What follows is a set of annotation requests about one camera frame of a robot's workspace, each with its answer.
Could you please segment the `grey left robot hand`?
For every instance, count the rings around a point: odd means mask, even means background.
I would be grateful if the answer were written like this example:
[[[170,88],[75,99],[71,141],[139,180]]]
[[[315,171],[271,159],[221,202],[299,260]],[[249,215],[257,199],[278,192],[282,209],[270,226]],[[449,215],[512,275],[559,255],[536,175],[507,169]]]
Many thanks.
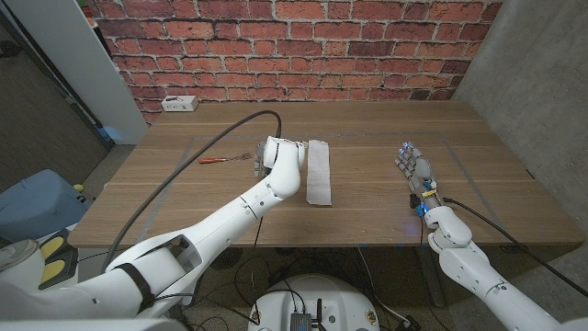
[[[266,176],[266,167],[264,166],[265,147],[266,144],[264,142],[260,142],[255,150],[254,176],[258,178],[263,178]]]

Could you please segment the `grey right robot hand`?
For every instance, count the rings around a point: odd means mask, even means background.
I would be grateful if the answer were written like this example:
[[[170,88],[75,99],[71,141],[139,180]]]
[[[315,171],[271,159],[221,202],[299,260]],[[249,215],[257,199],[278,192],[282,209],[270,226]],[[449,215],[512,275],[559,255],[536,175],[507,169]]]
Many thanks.
[[[443,205],[431,164],[412,142],[402,144],[394,163],[408,180],[410,206],[418,216]]]

